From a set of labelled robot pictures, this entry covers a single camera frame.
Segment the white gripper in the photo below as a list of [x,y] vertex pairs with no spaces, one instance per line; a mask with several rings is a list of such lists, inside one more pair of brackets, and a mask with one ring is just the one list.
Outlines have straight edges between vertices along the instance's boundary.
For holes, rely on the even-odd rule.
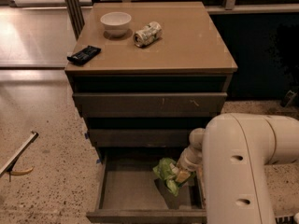
[[177,167],[170,165],[171,171],[176,175],[177,183],[185,182],[202,163],[202,152],[192,147],[186,147],[177,162]]

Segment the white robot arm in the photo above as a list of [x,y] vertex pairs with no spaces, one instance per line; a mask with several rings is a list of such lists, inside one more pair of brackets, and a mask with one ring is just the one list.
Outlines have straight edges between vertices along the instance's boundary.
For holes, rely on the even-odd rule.
[[225,113],[189,141],[178,167],[203,168],[207,224],[276,224],[264,167],[299,160],[299,120]]

